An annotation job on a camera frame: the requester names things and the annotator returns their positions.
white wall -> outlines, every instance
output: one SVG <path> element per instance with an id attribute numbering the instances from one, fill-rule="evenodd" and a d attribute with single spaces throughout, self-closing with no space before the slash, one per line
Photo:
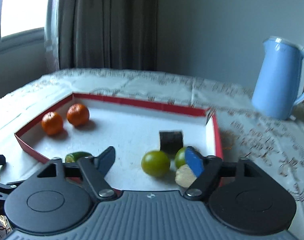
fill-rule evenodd
<path id="1" fill-rule="evenodd" d="M 44 41 L 0 54 L 0 98 L 45 73 Z"/>
<path id="2" fill-rule="evenodd" d="M 159 0 L 158 70 L 254 88 L 270 35 L 304 45 L 304 0 Z"/>

black circular pad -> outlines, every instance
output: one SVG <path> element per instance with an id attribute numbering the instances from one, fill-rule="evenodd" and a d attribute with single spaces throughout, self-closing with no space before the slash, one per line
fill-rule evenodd
<path id="1" fill-rule="evenodd" d="M 296 212 L 293 197 L 276 182 L 262 178 L 241 178 L 219 187 L 208 205 L 221 223 L 250 235 L 283 231 Z"/>
<path id="2" fill-rule="evenodd" d="M 51 212 L 63 205 L 64 197 L 59 192 L 44 190 L 32 194 L 27 203 L 34 211 Z"/>
<path id="3" fill-rule="evenodd" d="M 38 178 L 22 183 L 6 199 L 10 224 L 33 234 L 50 235 L 79 223 L 92 208 L 89 194 L 63 179 Z"/>
<path id="4" fill-rule="evenodd" d="M 248 211 L 265 211 L 273 205 L 273 197 L 262 190 L 247 190 L 236 196 L 236 202 Z"/>

blue pitcher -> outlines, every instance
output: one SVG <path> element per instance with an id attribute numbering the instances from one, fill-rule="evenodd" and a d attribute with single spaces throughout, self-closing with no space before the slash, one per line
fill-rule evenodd
<path id="1" fill-rule="evenodd" d="M 256 82 L 252 104 L 263 114 L 276 118 L 290 117 L 297 98 L 304 47 L 279 37 L 264 41 L 265 58 Z"/>

mandarin orange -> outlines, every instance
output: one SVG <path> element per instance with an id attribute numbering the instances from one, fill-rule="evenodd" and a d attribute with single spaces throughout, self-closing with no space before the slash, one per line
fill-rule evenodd
<path id="1" fill-rule="evenodd" d="M 63 130 L 63 119 L 57 112 L 49 112 L 43 116 L 41 125 L 47 135 L 55 135 Z"/>
<path id="2" fill-rule="evenodd" d="M 83 104 L 74 104 L 68 109 L 67 119 L 73 126 L 84 125 L 89 118 L 89 109 Z"/>

tablecloth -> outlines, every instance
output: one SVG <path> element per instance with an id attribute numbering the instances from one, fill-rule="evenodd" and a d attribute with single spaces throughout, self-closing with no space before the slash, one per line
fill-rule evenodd
<path id="1" fill-rule="evenodd" d="M 67 69 L 42 76 L 0 100 L 0 154 L 7 159 L 0 182 L 26 179 L 40 168 L 13 133 L 72 91 L 215 109 L 225 160 L 246 156 L 288 190 L 297 202 L 290 231 L 304 239 L 304 106 L 294 110 L 295 120 L 271 119 L 252 107 L 253 91 L 236 84 L 111 69 Z M 5 217 L 0 221 L 3 237 L 10 229 Z"/>

